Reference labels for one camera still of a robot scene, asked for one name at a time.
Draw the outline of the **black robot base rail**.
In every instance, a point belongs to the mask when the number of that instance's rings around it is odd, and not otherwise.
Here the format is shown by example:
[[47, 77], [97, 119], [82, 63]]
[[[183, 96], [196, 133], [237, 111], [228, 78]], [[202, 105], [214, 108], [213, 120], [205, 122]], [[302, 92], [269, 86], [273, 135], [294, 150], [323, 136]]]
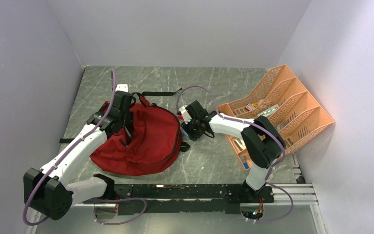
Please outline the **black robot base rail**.
[[199, 213], [224, 212], [225, 214], [250, 213], [251, 208], [263, 205], [313, 205], [318, 202], [310, 184], [283, 185], [282, 189], [266, 185], [253, 195], [242, 184], [115, 184], [116, 198], [93, 198], [75, 206], [103, 207], [108, 203], [118, 206], [119, 215], [146, 213]]

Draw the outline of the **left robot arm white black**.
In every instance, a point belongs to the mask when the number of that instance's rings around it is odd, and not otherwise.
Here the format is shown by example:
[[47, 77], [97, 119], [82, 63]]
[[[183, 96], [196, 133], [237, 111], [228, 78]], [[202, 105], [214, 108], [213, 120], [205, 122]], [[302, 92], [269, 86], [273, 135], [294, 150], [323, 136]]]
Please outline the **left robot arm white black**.
[[116, 198], [114, 181], [105, 175], [95, 174], [76, 183], [70, 183], [70, 179], [98, 147], [131, 123], [133, 102], [132, 94], [116, 91], [107, 109], [93, 114], [59, 155], [39, 170], [30, 168], [24, 174], [25, 212], [32, 208], [52, 220], [59, 220], [78, 203], [93, 198]]

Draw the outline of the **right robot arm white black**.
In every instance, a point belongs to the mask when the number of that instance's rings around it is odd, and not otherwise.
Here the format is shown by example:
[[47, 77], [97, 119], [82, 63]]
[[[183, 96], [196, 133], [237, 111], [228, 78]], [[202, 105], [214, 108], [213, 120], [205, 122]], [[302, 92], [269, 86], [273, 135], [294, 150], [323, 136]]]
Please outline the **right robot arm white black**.
[[256, 119], [230, 117], [217, 111], [208, 112], [198, 101], [179, 108], [183, 117], [181, 124], [190, 140], [215, 134], [229, 135], [240, 139], [252, 161], [244, 186], [253, 192], [265, 185], [273, 163], [285, 155], [285, 142], [264, 116]]

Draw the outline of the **red student backpack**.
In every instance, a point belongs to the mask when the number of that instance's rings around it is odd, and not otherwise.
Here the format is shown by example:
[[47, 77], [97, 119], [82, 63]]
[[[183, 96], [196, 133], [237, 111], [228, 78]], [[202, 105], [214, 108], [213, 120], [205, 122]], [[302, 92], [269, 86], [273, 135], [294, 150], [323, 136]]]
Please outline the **red student backpack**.
[[104, 171], [143, 176], [160, 173], [171, 166], [181, 152], [190, 149], [183, 141], [178, 117], [150, 103], [146, 96], [173, 96], [174, 92], [137, 93], [139, 102], [130, 108], [132, 124], [112, 135], [90, 158]]

